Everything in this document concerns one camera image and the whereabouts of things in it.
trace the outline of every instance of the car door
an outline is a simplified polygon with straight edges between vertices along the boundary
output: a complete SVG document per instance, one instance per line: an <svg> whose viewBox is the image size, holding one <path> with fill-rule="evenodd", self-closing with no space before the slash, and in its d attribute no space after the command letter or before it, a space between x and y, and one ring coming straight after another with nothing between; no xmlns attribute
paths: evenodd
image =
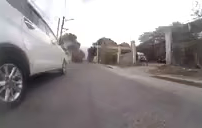
<svg viewBox="0 0 202 128"><path fill-rule="evenodd" d="M52 70L55 65L51 56L50 39L41 29L41 17L29 5L24 5L25 17L23 18L24 43L33 59L33 72Z"/></svg>
<svg viewBox="0 0 202 128"><path fill-rule="evenodd" d="M51 44L51 51L52 54L50 54L53 58L53 63L55 68L61 68L62 67L62 63L63 63L63 59L64 59L64 51L63 49L60 47L60 45L58 45L58 41L57 38L54 36L53 32L51 31L51 29L49 27L47 27L47 35L50 38L50 44Z"/></svg>

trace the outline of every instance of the car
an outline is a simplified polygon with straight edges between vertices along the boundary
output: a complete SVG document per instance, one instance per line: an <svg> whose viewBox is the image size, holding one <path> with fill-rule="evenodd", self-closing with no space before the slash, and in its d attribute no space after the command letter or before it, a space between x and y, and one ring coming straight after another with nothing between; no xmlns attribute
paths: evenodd
<svg viewBox="0 0 202 128"><path fill-rule="evenodd" d="M0 103L21 103L27 79L58 70L66 73L66 54L30 0L0 0Z"/></svg>

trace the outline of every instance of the overcast sky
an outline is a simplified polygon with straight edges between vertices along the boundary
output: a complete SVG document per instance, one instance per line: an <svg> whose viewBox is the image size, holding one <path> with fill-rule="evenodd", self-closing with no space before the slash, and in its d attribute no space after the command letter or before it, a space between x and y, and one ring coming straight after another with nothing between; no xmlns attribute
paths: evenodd
<svg viewBox="0 0 202 128"><path fill-rule="evenodd" d="M82 46L90 46L101 37L138 44L143 32L191 20L194 4L194 0L66 0L65 8L64 0L37 1L42 1L42 8L52 15L54 29L57 16L74 18L65 27L78 36Z"/></svg>

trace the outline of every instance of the road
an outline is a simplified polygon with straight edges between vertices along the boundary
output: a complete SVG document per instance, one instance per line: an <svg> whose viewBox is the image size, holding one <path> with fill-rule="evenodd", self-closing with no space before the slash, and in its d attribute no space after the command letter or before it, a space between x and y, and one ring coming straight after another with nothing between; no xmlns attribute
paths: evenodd
<svg viewBox="0 0 202 128"><path fill-rule="evenodd" d="M18 108L0 109L0 128L202 128L202 89L110 70L72 64L34 77Z"/></svg>

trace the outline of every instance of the car wheel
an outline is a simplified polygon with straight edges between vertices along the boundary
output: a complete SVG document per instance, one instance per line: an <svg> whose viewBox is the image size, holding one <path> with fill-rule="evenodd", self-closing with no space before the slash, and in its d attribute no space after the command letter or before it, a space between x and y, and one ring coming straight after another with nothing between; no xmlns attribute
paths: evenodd
<svg viewBox="0 0 202 128"><path fill-rule="evenodd" d="M67 73L67 62L64 60L62 63L62 69L60 70L62 75L66 75Z"/></svg>
<svg viewBox="0 0 202 128"><path fill-rule="evenodd" d="M0 103L7 107L19 105L25 94L24 69L12 58L0 59Z"/></svg>

